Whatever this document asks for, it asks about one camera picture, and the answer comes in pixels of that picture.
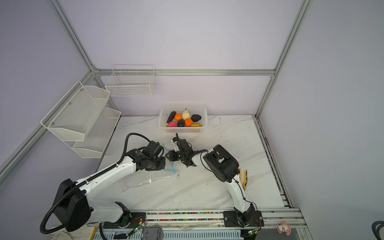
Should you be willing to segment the clear zip top bag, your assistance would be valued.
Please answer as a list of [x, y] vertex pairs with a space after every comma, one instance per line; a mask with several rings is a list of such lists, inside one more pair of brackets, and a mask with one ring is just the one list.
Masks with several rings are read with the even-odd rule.
[[[164, 148], [164, 152], [162, 154], [159, 154], [158, 157], [165, 157], [166, 153], [173, 150], [168, 150], [163, 144], [160, 144]], [[126, 157], [131, 157], [132, 151], [129, 151], [126, 153]], [[128, 175], [123, 177], [121, 180], [119, 180], [119, 185], [123, 188], [124, 191], [134, 189], [134, 188], [141, 188], [146, 185], [158, 183], [160, 181], [169, 180], [171, 177], [176, 175], [175, 170], [175, 162], [170, 162], [166, 157], [166, 166], [164, 170], [161, 171], [137, 171], [136, 168], [135, 171]]]

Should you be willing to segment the dark purple toy eggplant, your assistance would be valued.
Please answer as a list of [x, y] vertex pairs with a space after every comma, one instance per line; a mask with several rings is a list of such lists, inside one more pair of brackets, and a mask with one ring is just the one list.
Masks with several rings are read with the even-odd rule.
[[170, 122], [172, 122], [176, 116], [176, 111], [172, 111], [170, 114], [169, 114], [169, 117], [167, 119], [167, 124], [169, 124]]

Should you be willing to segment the white plastic basket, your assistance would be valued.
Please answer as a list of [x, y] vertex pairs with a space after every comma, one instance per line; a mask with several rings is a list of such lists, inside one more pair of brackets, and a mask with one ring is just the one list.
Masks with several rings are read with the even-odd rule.
[[163, 104], [159, 127], [169, 133], [199, 133], [208, 125], [207, 106], [203, 103]]

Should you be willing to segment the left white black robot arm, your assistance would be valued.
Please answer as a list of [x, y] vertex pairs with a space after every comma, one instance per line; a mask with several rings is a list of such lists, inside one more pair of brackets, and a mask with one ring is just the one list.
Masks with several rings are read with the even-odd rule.
[[78, 230], [86, 224], [110, 222], [126, 227], [132, 220], [131, 211], [122, 202], [109, 201], [98, 203], [97, 195], [120, 179], [139, 170], [161, 171], [165, 168], [163, 155], [145, 155], [138, 149], [125, 154], [122, 161], [73, 182], [63, 181], [56, 194], [52, 213], [61, 222], [54, 232], [65, 229], [68, 232]]

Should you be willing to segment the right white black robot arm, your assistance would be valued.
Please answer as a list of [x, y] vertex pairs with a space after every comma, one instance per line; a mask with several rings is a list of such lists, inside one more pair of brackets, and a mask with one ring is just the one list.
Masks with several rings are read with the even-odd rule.
[[244, 187], [241, 185], [241, 171], [238, 161], [221, 145], [212, 150], [200, 150], [187, 153], [178, 148], [178, 151], [166, 153], [166, 159], [171, 162], [180, 161], [188, 167], [196, 167], [198, 162], [213, 173], [224, 183], [234, 202], [232, 211], [224, 211], [223, 218], [226, 227], [257, 227], [264, 226], [262, 213], [255, 203], [247, 200]]

